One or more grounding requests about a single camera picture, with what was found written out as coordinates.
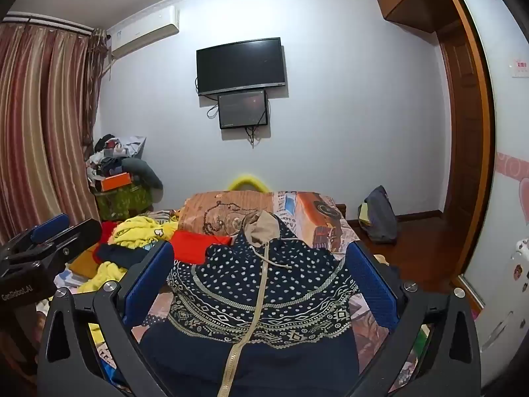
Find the navy patterned hooded jacket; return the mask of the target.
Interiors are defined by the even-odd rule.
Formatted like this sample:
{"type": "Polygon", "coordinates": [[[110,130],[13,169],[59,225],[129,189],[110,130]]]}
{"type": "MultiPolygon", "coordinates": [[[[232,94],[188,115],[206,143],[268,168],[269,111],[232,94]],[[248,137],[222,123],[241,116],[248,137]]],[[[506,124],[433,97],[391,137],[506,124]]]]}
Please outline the navy patterned hooded jacket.
{"type": "Polygon", "coordinates": [[[175,396],[343,396],[359,378],[344,260],[277,216],[244,218],[229,245],[176,262],[167,318],[140,341],[175,396]]]}

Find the navy folded garment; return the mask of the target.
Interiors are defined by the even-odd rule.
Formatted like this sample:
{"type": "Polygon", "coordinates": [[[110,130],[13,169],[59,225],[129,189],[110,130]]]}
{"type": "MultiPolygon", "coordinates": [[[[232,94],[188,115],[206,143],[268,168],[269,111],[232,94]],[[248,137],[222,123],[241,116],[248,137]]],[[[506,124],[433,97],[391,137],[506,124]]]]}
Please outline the navy folded garment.
{"type": "Polygon", "coordinates": [[[96,254],[102,263],[110,262],[120,268],[130,269],[133,265],[141,263],[148,253],[149,251],[142,247],[131,249],[121,245],[102,244],[96,254]]]}

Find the red fluffy garment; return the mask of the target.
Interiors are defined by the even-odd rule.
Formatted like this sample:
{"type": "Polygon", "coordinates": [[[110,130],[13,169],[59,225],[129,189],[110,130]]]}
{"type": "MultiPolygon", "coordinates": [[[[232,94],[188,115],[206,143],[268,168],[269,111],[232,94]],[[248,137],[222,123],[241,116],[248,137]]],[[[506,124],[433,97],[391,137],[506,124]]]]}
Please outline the red fluffy garment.
{"type": "Polygon", "coordinates": [[[108,240],[112,236],[114,229],[120,224],[120,221],[102,221],[101,222],[101,237],[95,248],[92,250],[92,259],[95,263],[101,264],[102,260],[99,256],[100,248],[107,245],[108,240]]]}

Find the green floral storage box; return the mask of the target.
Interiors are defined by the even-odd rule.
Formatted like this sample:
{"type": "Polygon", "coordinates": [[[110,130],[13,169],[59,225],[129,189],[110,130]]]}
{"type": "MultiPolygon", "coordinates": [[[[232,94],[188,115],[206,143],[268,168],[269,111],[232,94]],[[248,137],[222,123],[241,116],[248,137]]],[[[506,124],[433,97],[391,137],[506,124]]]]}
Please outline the green floral storage box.
{"type": "Polygon", "coordinates": [[[127,220],[151,208],[151,189],[132,184],[107,192],[95,193],[101,220],[127,220]]]}

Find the orange shoe box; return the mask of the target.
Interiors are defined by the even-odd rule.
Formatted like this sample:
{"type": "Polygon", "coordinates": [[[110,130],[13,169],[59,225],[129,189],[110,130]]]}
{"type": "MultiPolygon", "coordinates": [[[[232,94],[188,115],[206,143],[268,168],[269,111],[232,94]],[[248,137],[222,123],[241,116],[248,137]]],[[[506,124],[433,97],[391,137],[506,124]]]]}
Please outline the orange shoe box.
{"type": "Polygon", "coordinates": [[[126,187],[132,184],[132,178],[126,172],[116,174],[110,177],[105,177],[100,181],[100,191],[107,192],[118,189],[120,187],[126,187]]]}

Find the yellow duck print blanket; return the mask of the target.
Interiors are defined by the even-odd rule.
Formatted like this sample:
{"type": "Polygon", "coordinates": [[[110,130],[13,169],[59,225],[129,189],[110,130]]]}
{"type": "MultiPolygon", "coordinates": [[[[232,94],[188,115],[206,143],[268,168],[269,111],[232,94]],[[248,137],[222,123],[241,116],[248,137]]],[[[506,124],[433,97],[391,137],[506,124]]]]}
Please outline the yellow duck print blanket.
{"type": "MultiPolygon", "coordinates": [[[[177,218],[159,221],[148,216],[135,216],[121,222],[114,229],[107,245],[121,245],[131,249],[142,247],[149,251],[159,241],[170,241],[178,226],[177,218]]],[[[92,292],[101,288],[104,283],[120,282],[128,270],[114,263],[101,263],[95,276],[84,282],[77,292],[92,292]]]]}

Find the red folded garment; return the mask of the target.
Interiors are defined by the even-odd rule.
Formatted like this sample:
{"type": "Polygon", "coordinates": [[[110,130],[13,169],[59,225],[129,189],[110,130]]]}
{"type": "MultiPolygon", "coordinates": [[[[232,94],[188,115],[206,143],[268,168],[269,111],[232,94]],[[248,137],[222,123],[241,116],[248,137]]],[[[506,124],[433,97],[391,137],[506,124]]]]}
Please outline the red folded garment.
{"type": "Polygon", "coordinates": [[[202,265],[206,261],[206,250],[211,245],[230,245],[231,237],[205,235],[177,230],[170,239],[176,261],[202,265]]]}

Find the dark bag on floor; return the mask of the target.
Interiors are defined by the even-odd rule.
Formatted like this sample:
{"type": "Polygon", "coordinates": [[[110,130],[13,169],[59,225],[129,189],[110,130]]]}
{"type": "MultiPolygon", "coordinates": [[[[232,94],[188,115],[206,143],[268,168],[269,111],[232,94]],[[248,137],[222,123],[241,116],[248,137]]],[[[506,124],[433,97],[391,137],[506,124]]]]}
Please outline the dark bag on floor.
{"type": "Polygon", "coordinates": [[[376,187],[358,208],[359,226],[373,243],[394,244],[398,220],[383,186],[376,187]]]}

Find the dark grey cushion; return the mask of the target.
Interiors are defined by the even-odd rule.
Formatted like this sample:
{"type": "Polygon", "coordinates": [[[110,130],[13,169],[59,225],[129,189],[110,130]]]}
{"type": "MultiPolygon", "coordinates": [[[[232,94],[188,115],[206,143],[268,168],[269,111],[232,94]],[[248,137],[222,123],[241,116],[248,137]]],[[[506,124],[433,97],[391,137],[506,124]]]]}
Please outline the dark grey cushion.
{"type": "Polygon", "coordinates": [[[124,158],[121,161],[121,166],[127,173],[139,177],[148,187],[159,190],[163,188],[163,183],[146,161],[137,158],[124,158]]]}

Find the newspaper print bed cover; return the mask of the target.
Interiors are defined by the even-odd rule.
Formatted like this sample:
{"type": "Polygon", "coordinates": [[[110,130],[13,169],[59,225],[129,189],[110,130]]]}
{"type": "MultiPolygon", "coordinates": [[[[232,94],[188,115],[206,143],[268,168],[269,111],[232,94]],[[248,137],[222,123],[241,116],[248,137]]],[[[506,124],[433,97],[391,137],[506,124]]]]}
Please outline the newspaper print bed cover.
{"type": "MultiPolygon", "coordinates": [[[[205,193],[188,200],[202,205],[200,229],[186,219],[178,230],[231,237],[245,217],[267,211],[313,248],[323,248],[344,260],[346,248],[359,241],[335,202],[311,192],[252,191],[205,193]]],[[[140,341],[153,325],[164,321],[173,299],[168,277],[141,325],[127,329],[122,321],[122,280],[104,283],[97,291],[73,294],[61,289],[51,303],[39,353],[38,390],[44,396],[175,396],[142,354],[140,341]]],[[[359,291],[350,298],[350,320],[369,325],[375,336],[366,351],[379,355],[389,330],[378,325],[359,291]]],[[[367,367],[359,361],[359,375],[367,367]]]]}

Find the striped red beige curtain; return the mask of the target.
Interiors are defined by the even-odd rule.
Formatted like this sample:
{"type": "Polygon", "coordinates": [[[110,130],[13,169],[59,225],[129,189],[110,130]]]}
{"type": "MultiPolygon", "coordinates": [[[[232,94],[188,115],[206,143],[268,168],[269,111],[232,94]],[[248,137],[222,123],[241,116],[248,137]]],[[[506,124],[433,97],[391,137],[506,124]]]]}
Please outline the striped red beige curtain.
{"type": "Polygon", "coordinates": [[[107,40],[31,23],[1,26],[1,240],[60,213],[98,216],[93,153],[107,40]]]}

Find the yellow round object behind bed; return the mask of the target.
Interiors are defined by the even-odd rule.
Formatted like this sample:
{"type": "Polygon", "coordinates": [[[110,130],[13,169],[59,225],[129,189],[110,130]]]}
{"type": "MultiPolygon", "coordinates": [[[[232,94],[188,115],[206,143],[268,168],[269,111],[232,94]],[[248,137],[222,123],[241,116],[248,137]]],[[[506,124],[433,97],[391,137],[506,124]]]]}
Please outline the yellow round object behind bed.
{"type": "Polygon", "coordinates": [[[236,177],[228,186],[229,191],[251,190],[263,194],[269,193],[270,189],[259,178],[251,174],[243,174],[236,177]]]}

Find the wooden door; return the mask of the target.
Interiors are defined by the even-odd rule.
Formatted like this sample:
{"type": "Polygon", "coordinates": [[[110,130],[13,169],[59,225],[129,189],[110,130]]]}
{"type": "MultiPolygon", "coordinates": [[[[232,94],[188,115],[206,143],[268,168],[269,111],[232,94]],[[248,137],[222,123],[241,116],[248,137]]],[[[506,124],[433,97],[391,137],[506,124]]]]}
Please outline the wooden door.
{"type": "Polygon", "coordinates": [[[450,96],[451,163],[445,217],[447,269],[453,271],[474,213],[481,172],[481,97],[471,48],[461,25],[440,36],[450,96]]]}

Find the white air conditioner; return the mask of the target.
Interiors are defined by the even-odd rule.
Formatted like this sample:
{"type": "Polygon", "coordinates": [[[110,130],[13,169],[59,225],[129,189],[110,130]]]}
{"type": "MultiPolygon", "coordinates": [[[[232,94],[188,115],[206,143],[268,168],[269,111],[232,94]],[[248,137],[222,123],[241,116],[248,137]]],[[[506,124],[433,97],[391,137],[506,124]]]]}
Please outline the white air conditioner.
{"type": "Polygon", "coordinates": [[[118,60],[178,33],[179,10],[174,5],[165,6],[111,30],[111,59],[118,60]]]}

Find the small black wall monitor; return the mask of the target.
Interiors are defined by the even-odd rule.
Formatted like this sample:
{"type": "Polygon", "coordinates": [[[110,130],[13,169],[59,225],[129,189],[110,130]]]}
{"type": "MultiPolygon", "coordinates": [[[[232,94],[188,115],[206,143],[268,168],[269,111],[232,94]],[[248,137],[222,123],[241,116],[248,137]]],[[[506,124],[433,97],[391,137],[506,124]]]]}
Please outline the small black wall monitor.
{"type": "Polygon", "coordinates": [[[264,90],[238,91],[218,97],[222,130],[268,125],[268,100],[264,90]]]}

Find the black wall television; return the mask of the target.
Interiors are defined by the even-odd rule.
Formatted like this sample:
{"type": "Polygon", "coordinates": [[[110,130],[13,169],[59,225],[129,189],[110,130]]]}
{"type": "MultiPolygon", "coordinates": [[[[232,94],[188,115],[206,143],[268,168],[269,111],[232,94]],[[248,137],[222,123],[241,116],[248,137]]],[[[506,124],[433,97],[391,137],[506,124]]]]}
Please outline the black wall television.
{"type": "Polygon", "coordinates": [[[233,42],[196,52],[196,89],[200,96],[285,85],[280,38],[233,42]]]}

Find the white wall switch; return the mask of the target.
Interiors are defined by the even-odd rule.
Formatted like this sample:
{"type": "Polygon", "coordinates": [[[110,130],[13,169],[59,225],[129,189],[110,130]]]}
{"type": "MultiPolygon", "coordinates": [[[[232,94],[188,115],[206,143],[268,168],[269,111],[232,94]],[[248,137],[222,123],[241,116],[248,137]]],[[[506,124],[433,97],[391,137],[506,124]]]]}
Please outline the white wall switch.
{"type": "Polygon", "coordinates": [[[529,64],[525,59],[514,59],[509,65],[509,69],[513,78],[529,77],[529,64]]]}

